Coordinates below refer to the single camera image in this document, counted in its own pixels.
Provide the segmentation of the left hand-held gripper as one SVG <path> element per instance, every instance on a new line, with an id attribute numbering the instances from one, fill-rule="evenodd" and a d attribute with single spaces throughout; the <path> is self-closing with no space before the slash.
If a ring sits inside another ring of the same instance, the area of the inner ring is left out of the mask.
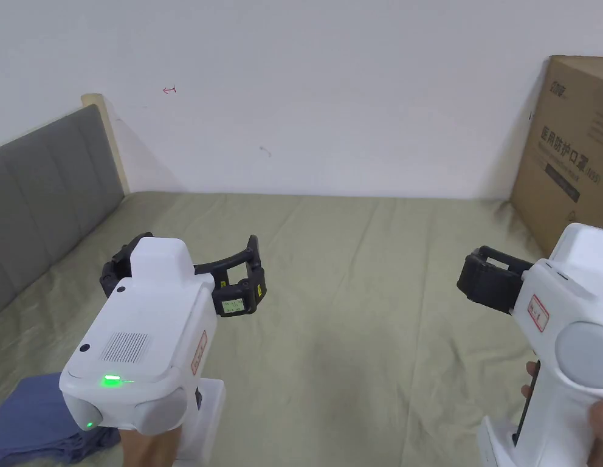
<path id="1" fill-rule="evenodd" d="M 232 283 L 228 270 L 240 265 L 247 277 Z M 182 240 L 145 232 L 103 265 L 99 283 L 108 299 L 59 381 L 76 424 L 143 435 L 180 429 L 177 459 L 209 460 L 226 389 L 202 371 L 217 315 L 253 314 L 266 295 L 258 237 L 193 266 Z"/>

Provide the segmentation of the person's left hand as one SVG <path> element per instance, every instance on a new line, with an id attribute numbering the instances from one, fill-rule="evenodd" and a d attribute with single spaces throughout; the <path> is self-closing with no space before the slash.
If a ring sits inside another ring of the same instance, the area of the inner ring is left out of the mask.
<path id="1" fill-rule="evenodd" d="M 122 466 L 173 466 L 181 444 L 182 427 L 158 435 L 120 430 Z"/>

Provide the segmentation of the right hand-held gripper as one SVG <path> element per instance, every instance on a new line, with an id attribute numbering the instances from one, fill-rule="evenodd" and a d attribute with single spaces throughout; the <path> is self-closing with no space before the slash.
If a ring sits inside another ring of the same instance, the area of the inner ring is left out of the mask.
<path id="1" fill-rule="evenodd" d="M 483 466 L 586 466 L 590 407 L 603 400 L 603 229 L 579 223 L 534 264 L 488 246 L 464 260 L 457 288 L 509 314 L 537 356 L 518 423 L 484 417 Z"/>

